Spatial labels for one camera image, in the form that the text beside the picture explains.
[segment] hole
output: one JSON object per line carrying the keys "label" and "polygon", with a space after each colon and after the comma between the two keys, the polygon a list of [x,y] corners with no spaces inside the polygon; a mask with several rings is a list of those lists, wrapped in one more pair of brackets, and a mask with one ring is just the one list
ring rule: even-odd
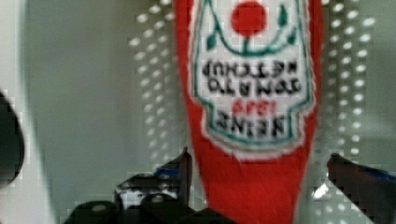
{"label": "hole", "polygon": [[135,58],[136,60],[142,60],[145,56],[146,56],[146,53],[145,53],[145,52],[138,52],[138,53],[134,56],[134,58]]}
{"label": "hole", "polygon": [[141,84],[142,87],[147,86],[149,84],[149,79],[148,78],[143,79],[140,84]]}
{"label": "hole", "polygon": [[149,129],[148,130],[148,135],[153,135],[155,133],[155,129]]}
{"label": "hole", "polygon": [[143,66],[141,66],[141,67],[139,67],[139,68],[137,69],[137,72],[141,74],[141,73],[146,72],[147,70],[148,70],[148,67],[145,66],[145,65],[143,65]]}
{"label": "hole", "polygon": [[150,91],[146,91],[146,92],[143,94],[143,99],[147,100],[150,96],[151,96],[151,92],[150,92]]}
{"label": "hole", "polygon": [[157,96],[157,98],[155,99],[155,101],[157,103],[161,102],[162,100],[163,100],[163,96],[162,95]]}
{"label": "hole", "polygon": [[106,206],[104,204],[97,204],[92,208],[93,212],[102,212],[106,210]]}
{"label": "hole", "polygon": [[152,73],[152,76],[153,76],[153,77],[158,77],[160,74],[161,74],[161,71],[160,71],[160,70],[155,70],[155,71]]}
{"label": "hole", "polygon": [[166,14],[165,19],[167,21],[172,21],[175,18],[175,14],[173,12],[170,12],[168,14]]}
{"label": "hole", "polygon": [[335,57],[335,56],[337,56],[337,50],[336,49],[333,49],[333,50],[331,50],[330,52],[329,52],[329,56],[330,57]]}
{"label": "hole", "polygon": [[366,56],[367,56],[367,50],[366,49],[359,50],[358,57],[363,58],[363,57],[366,57]]}
{"label": "hole", "polygon": [[359,129],[361,127],[361,124],[359,122],[353,122],[352,127],[355,129]]}
{"label": "hole", "polygon": [[157,14],[161,11],[161,8],[158,5],[154,5],[148,9],[148,11],[152,14]]}
{"label": "hole", "polygon": [[338,35],[332,35],[332,37],[330,37],[330,42],[335,43],[340,39],[340,37]]}
{"label": "hole", "polygon": [[152,52],[153,50],[155,50],[157,48],[156,44],[150,44],[148,45],[148,52]]}
{"label": "hole", "polygon": [[166,149],[168,149],[168,147],[169,147],[169,144],[168,144],[168,143],[164,143],[164,144],[161,146],[161,149],[162,149],[162,150],[166,150]]}
{"label": "hole", "polygon": [[168,135],[168,133],[167,133],[166,131],[163,131],[163,132],[161,132],[160,137],[161,137],[161,138],[165,138],[166,135]]}
{"label": "hole", "polygon": [[352,42],[348,41],[344,44],[343,49],[352,49]]}
{"label": "hole", "polygon": [[167,6],[167,5],[169,5],[169,4],[171,4],[171,0],[161,0],[161,5],[163,5],[163,6]]}
{"label": "hole", "polygon": [[358,155],[358,154],[359,154],[359,149],[353,147],[352,149],[350,149],[350,153],[351,153],[352,155]]}
{"label": "hole", "polygon": [[350,20],[355,19],[359,16],[359,12],[357,10],[352,10],[347,13],[346,17]]}
{"label": "hole", "polygon": [[335,63],[329,65],[329,71],[333,72],[337,69],[337,65]]}
{"label": "hole", "polygon": [[152,121],[154,121],[154,117],[152,117],[152,116],[150,116],[150,117],[148,117],[148,119],[146,119],[147,124],[152,123]]}
{"label": "hole", "polygon": [[352,135],[351,137],[352,142],[359,142],[361,140],[361,137],[358,135]]}
{"label": "hole", "polygon": [[131,47],[135,47],[135,46],[140,44],[140,39],[139,38],[134,38],[134,39],[130,40],[128,44]]}
{"label": "hole", "polygon": [[170,82],[170,81],[171,81],[171,78],[170,78],[170,77],[165,77],[164,82],[168,83],[168,82]]}
{"label": "hole", "polygon": [[158,91],[158,90],[161,89],[162,86],[163,86],[163,84],[157,83],[157,84],[155,84],[155,86],[154,86],[154,90]]}
{"label": "hole", "polygon": [[166,120],[165,120],[165,119],[160,120],[160,122],[158,123],[158,125],[159,125],[160,127],[165,126],[165,124],[166,124]]}
{"label": "hole", "polygon": [[363,26],[372,26],[375,23],[375,19],[374,18],[367,18],[363,21]]}
{"label": "hole", "polygon": [[164,26],[165,26],[165,22],[163,22],[163,21],[157,21],[157,22],[154,24],[154,28],[155,28],[156,30],[159,30],[159,29],[163,28]]}
{"label": "hole", "polygon": [[152,30],[147,30],[147,31],[143,32],[143,36],[144,36],[145,38],[149,38],[149,37],[151,37],[153,34],[154,34],[154,31],[152,31]]}
{"label": "hole", "polygon": [[340,88],[340,92],[347,92],[347,91],[349,91],[349,87],[348,86],[342,86]]}
{"label": "hole", "polygon": [[160,36],[160,38],[158,38],[158,41],[160,43],[164,43],[166,40],[168,40],[168,37],[166,35],[162,35]]}
{"label": "hole", "polygon": [[169,64],[169,63],[164,63],[164,64],[163,64],[163,69],[164,69],[164,70],[168,69],[169,67],[170,67],[170,64]]}
{"label": "hole", "polygon": [[370,40],[371,40],[371,36],[370,36],[369,34],[362,35],[362,36],[359,38],[359,41],[360,41],[360,42],[368,42],[368,41],[370,41]]}
{"label": "hole", "polygon": [[355,86],[356,86],[356,87],[362,87],[362,86],[364,86],[364,80],[362,80],[362,79],[356,80],[356,81],[355,81]]}
{"label": "hole", "polygon": [[358,66],[356,66],[355,70],[356,70],[357,72],[360,72],[360,73],[361,73],[361,72],[364,72],[364,71],[366,70],[366,66],[363,65],[363,64],[358,65]]}
{"label": "hole", "polygon": [[346,130],[346,127],[341,126],[338,128],[338,132],[343,133]]}
{"label": "hole", "polygon": [[342,4],[342,3],[338,3],[338,4],[336,4],[335,6],[334,6],[334,8],[332,9],[334,12],[339,12],[339,11],[341,11],[341,10],[343,10],[344,9],[344,4]]}
{"label": "hole", "polygon": [[347,105],[347,100],[341,100],[340,105]]}
{"label": "hole", "polygon": [[338,141],[337,141],[337,144],[338,145],[343,145],[343,144],[345,144],[346,143],[346,140],[344,139],[344,138],[340,138],[340,139],[338,139]]}
{"label": "hole", "polygon": [[332,207],[329,205],[326,205],[325,210],[327,213],[331,213],[332,212]]}
{"label": "hole", "polygon": [[140,23],[146,22],[149,20],[149,16],[147,14],[140,14],[136,17],[136,20]]}
{"label": "hole", "polygon": [[334,92],[328,92],[327,93],[327,98],[332,99],[334,97]]}
{"label": "hole", "polygon": [[362,94],[356,94],[354,97],[353,97],[353,99],[355,100],[355,101],[357,101],[357,102],[360,102],[360,101],[362,101],[363,100],[363,95]]}
{"label": "hole", "polygon": [[344,71],[343,73],[341,73],[341,78],[348,78],[350,77],[350,73],[348,71]]}
{"label": "hole", "polygon": [[336,82],[336,79],[335,79],[335,78],[329,78],[329,80],[327,81],[327,84],[328,84],[329,86],[332,86],[332,85],[335,84],[335,82]]}
{"label": "hole", "polygon": [[149,142],[148,147],[155,147],[157,145],[157,140],[152,140]]}
{"label": "hole", "polygon": [[343,59],[343,64],[349,64],[350,61],[352,61],[352,59],[351,59],[350,57],[345,57],[345,58]]}
{"label": "hole", "polygon": [[152,58],[150,61],[149,61],[149,63],[151,63],[151,64],[155,64],[155,63],[157,63],[158,62],[158,58],[157,57],[154,57],[154,58]]}
{"label": "hole", "polygon": [[347,114],[346,114],[346,113],[341,113],[341,114],[338,116],[338,118],[339,118],[339,119],[346,119],[346,118],[347,118]]}
{"label": "hole", "polygon": [[165,112],[165,109],[163,107],[161,107],[157,110],[157,115],[161,115],[161,114],[163,114],[163,112]]}
{"label": "hole", "polygon": [[338,19],[332,22],[332,28],[337,28],[340,25],[341,25],[341,21]]}
{"label": "hole", "polygon": [[165,57],[169,54],[169,49],[164,49],[163,51],[161,51],[161,56]]}
{"label": "hole", "polygon": [[343,203],[339,203],[337,207],[338,207],[338,209],[340,211],[345,211],[346,210],[346,206]]}
{"label": "hole", "polygon": [[362,112],[363,112],[363,110],[360,109],[360,108],[355,108],[355,109],[353,109],[353,114],[354,114],[354,115],[360,115]]}
{"label": "hole", "polygon": [[145,112],[149,112],[152,109],[152,105],[145,105]]}
{"label": "hole", "polygon": [[345,29],[345,33],[346,35],[352,35],[353,33],[355,33],[355,27],[353,26],[349,26]]}

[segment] blurry background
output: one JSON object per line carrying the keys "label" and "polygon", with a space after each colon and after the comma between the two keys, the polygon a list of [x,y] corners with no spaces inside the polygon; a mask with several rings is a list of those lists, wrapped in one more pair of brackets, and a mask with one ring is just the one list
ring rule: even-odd
{"label": "blurry background", "polygon": [[[30,0],[22,77],[49,203],[79,203],[191,146],[171,0]],[[325,181],[332,152],[396,175],[395,1],[323,2],[320,122],[296,223],[371,223]],[[312,197],[314,188],[323,195]],[[205,207],[197,170],[191,206]]]}

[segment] white wall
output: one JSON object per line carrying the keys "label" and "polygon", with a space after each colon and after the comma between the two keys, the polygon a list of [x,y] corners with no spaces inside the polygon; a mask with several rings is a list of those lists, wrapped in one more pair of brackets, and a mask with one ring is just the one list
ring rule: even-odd
{"label": "white wall", "polygon": [[0,189],[0,223],[53,223],[49,195],[31,126],[21,78],[22,0],[0,1],[0,90],[14,105],[26,146],[21,173]]}

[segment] white label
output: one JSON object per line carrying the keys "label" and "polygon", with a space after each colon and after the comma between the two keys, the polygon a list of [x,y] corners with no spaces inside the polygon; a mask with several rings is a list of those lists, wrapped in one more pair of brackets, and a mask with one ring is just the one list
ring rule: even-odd
{"label": "white label", "polygon": [[265,158],[303,142],[315,101],[306,11],[302,0],[195,1],[191,97],[220,148]]}

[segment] black object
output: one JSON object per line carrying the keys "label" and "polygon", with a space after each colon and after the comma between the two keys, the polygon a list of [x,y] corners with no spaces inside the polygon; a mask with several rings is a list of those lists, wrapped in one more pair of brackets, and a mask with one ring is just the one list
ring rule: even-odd
{"label": "black object", "polygon": [[375,224],[396,223],[396,177],[332,154],[329,179]]}
{"label": "black object", "polygon": [[112,202],[97,201],[76,207],[64,224],[116,224],[118,209]]}
{"label": "black object", "polygon": [[17,177],[23,156],[21,126],[6,97],[0,93],[0,188]]}
{"label": "black object", "polygon": [[192,158],[185,147],[174,160],[157,168],[154,174],[134,175],[115,189],[115,202],[120,209],[139,206],[150,194],[167,194],[188,204],[192,176]]}
{"label": "black object", "polygon": [[195,212],[166,194],[150,194],[140,206],[118,210],[106,201],[83,203],[64,224],[234,224],[221,214],[206,208]]}
{"label": "black object", "polygon": [[161,176],[170,176],[179,179],[180,190],[177,197],[180,202],[186,205],[189,204],[192,180],[192,157],[187,152],[187,147],[183,148],[183,152],[177,158],[157,168],[154,175],[159,178],[161,178]]}

